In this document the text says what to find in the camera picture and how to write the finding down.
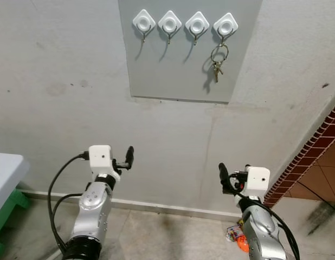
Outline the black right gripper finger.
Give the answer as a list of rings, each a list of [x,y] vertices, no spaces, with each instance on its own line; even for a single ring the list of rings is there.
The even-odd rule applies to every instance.
[[[222,193],[230,193],[230,178],[227,167],[224,163],[219,163],[219,177],[222,186]]]

